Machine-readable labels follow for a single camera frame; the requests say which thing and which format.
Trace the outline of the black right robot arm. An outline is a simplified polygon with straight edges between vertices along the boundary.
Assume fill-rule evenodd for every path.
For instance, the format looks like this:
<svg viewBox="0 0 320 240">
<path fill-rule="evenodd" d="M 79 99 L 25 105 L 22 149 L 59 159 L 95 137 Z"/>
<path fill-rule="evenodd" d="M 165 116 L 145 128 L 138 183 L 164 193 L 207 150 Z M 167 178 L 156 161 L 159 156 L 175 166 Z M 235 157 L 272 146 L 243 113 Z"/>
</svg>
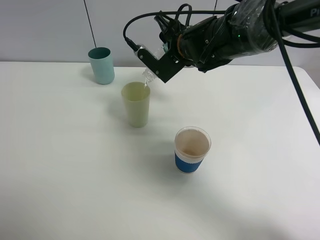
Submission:
<svg viewBox="0 0 320 240">
<path fill-rule="evenodd" d="M 278 39 L 290 35 L 305 38 L 305 48 L 320 45 L 318 38 L 308 35 L 320 27 L 317 0 L 281 4 L 243 0 L 223 16 L 211 16 L 192 26 L 167 16 L 157 15 L 155 20 L 167 50 L 152 71 L 164 82 L 184 67 L 205 73 L 237 58 L 270 52 L 277 47 Z"/>
</svg>

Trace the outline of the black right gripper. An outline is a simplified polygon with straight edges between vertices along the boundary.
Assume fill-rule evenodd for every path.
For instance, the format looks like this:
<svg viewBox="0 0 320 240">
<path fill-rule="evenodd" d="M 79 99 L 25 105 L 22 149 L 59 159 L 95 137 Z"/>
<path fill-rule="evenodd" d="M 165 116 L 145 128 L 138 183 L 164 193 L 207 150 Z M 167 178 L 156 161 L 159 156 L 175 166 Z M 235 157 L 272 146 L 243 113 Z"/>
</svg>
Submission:
<svg viewBox="0 0 320 240">
<path fill-rule="evenodd" d="M 205 73 L 230 63 L 238 54 L 230 18 L 211 16 L 193 26 L 168 15 L 156 15 L 154 20 L 161 29 L 159 37 L 171 54 L 185 66 Z"/>
</svg>

